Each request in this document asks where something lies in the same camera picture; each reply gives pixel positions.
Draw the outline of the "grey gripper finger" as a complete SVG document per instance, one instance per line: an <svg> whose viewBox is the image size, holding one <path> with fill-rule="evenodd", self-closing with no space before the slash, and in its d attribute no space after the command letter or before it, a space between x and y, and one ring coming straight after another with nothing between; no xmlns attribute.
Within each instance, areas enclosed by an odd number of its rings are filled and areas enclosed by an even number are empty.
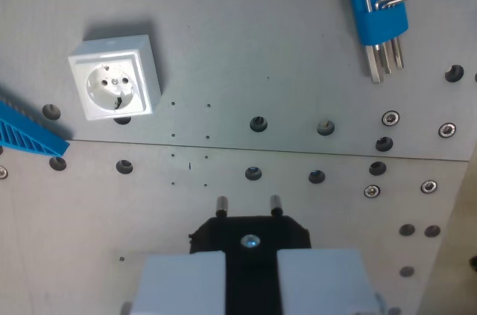
<svg viewBox="0 0 477 315"><path fill-rule="evenodd" d="M225 314L225 253L148 256L130 313Z"/></svg>
<svg viewBox="0 0 477 315"><path fill-rule="evenodd" d="M357 249L282 249L277 252L284 314L386 314Z"/></svg>

